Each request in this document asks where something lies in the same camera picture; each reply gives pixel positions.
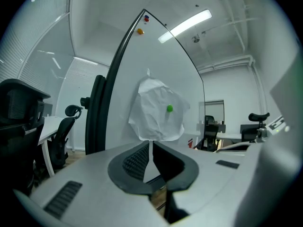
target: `desk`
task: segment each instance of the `desk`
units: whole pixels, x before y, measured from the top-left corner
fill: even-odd
[[[217,133],[217,139],[218,140],[241,140],[242,135],[241,134],[228,134],[228,133]]]
[[[42,152],[43,152],[43,158],[45,161],[45,165],[48,171],[49,176],[54,176],[55,173],[53,172],[52,163],[49,157],[48,147],[47,147],[47,140],[54,136],[59,128],[59,125],[61,121],[64,118],[60,118],[57,116],[49,116],[45,117],[44,119],[44,126],[40,135],[39,143],[38,145],[41,145]]]

